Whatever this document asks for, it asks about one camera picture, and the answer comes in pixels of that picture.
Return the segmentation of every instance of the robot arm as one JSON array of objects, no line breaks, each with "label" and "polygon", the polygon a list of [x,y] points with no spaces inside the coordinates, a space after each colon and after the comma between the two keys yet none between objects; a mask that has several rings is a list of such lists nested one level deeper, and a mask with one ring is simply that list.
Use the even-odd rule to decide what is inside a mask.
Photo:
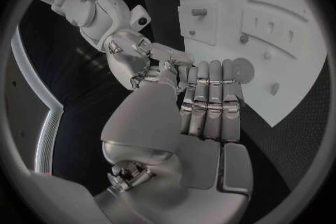
[{"label": "robot arm", "polygon": [[[163,69],[174,73],[174,66],[189,66],[191,55],[168,46],[152,43],[139,33],[150,22],[140,5],[132,10],[123,0],[41,0],[52,10],[80,28],[83,38],[95,49],[106,53],[109,67],[127,89],[135,90],[157,82]],[[150,59],[160,62],[151,67]],[[181,83],[180,90],[185,89]]]}]

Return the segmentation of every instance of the humanoid robot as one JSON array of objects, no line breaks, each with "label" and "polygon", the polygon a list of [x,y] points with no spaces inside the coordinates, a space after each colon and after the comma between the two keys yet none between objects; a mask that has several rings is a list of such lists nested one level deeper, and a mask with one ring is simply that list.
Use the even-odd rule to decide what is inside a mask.
[{"label": "humanoid robot", "polygon": [[[193,223],[205,223],[209,216],[218,223],[235,222],[253,189],[249,154],[239,144],[240,80],[246,78],[243,69],[235,71],[244,59],[195,67],[192,55],[139,33],[151,18],[142,6],[130,10],[123,0],[41,1],[79,27],[83,38],[106,54],[116,79],[133,90],[101,135],[112,165],[109,192],[118,197],[105,213],[115,217],[115,203],[122,201],[132,208],[125,214],[150,218],[157,210],[167,223],[189,222],[174,220],[174,214],[191,208]],[[183,92],[179,110],[177,95]],[[151,193],[164,202],[158,206]],[[211,204],[202,204],[205,198]]]}]

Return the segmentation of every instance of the curved white edge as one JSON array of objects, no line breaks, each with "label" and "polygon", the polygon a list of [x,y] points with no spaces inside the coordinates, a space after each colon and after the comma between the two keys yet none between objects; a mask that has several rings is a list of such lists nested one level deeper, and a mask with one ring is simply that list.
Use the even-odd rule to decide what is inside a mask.
[{"label": "curved white edge", "polygon": [[15,61],[23,77],[39,99],[50,109],[39,134],[38,145],[35,152],[34,171],[52,173],[54,141],[63,114],[63,105],[44,85],[36,70],[31,65],[18,27],[16,27],[16,31],[12,37],[11,45]]}]

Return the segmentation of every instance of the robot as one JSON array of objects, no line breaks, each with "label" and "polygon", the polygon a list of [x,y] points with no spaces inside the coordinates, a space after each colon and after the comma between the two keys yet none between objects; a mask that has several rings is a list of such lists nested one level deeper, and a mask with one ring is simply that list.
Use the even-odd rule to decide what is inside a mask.
[{"label": "robot", "polygon": [[[189,222],[186,214],[178,220],[174,215],[191,208],[193,223],[209,222],[209,216],[218,223],[236,222],[253,189],[249,154],[239,144],[244,97],[236,61],[195,67],[192,55],[151,42],[140,33],[151,22],[140,5],[130,10],[123,0],[41,1],[105,53],[115,78],[133,91],[101,134],[112,166],[111,187],[97,199],[106,204],[107,195],[118,197],[108,199],[105,213],[115,217],[116,204],[124,203],[124,215],[136,212],[151,219],[154,210],[165,223]],[[183,92],[179,110],[176,100]],[[164,197],[160,206],[148,195],[152,192]],[[142,205],[144,199],[148,206]],[[203,199],[211,205],[200,206]],[[129,222],[140,223],[136,218]]]}]

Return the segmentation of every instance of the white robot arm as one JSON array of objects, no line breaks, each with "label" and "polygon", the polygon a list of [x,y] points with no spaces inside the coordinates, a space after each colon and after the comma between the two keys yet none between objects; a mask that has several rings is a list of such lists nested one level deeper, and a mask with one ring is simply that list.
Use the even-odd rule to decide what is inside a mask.
[{"label": "white robot arm", "polygon": [[[160,72],[174,66],[189,66],[194,62],[186,52],[152,43],[139,33],[150,22],[147,11],[140,5],[132,10],[123,0],[41,0],[52,10],[80,28],[83,38],[95,49],[106,53],[109,67],[127,89],[157,82]],[[150,59],[160,62],[151,67]],[[179,90],[185,89],[185,82]]]}]

